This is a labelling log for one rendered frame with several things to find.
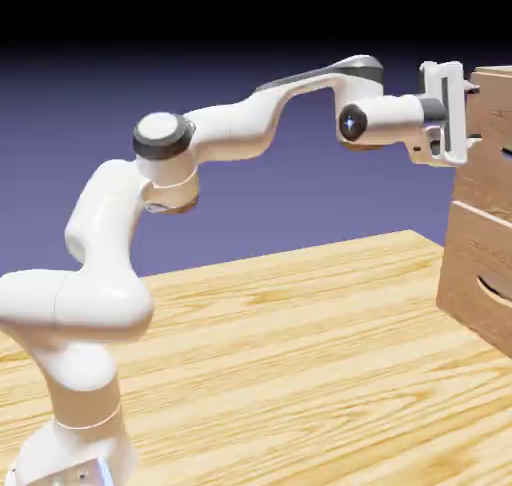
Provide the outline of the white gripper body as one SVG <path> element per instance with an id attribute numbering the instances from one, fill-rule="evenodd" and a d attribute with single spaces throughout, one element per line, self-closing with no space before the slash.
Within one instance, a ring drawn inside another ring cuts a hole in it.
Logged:
<path id="1" fill-rule="evenodd" d="M 468 139 L 463 66 L 460 62 L 425 61 L 420 66 L 424 93 L 420 101 L 424 130 L 420 163 L 457 167 L 466 163 Z"/>

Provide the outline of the wood drawer front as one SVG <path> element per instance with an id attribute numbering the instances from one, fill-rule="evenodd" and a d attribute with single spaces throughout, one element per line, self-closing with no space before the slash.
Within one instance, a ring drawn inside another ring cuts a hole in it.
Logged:
<path id="1" fill-rule="evenodd" d="M 512 224 L 512 160 L 501 153 L 512 149 L 512 65 L 478 67 L 471 82 L 480 92 L 467 99 L 467 128 L 482 141 L 456 170 L 452 198 Z"/>
<path id="2" fill-rule="evenodd" d="M 478 275 L 512 297 L 512 224 L 454 201 L 437 306 L 512 359 L 512 309 L 490 299 L 478 286 Z"/>

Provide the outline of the light wood cabinet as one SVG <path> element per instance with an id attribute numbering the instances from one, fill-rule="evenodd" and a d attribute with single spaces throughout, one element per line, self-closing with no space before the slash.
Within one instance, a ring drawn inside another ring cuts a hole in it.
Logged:
<path id="1" fill-rule="evenodd" d="M 512 359 L 512 65 L 478 67 L 471 82 L 481 141 L 455 175 L 436 302 Z"/>

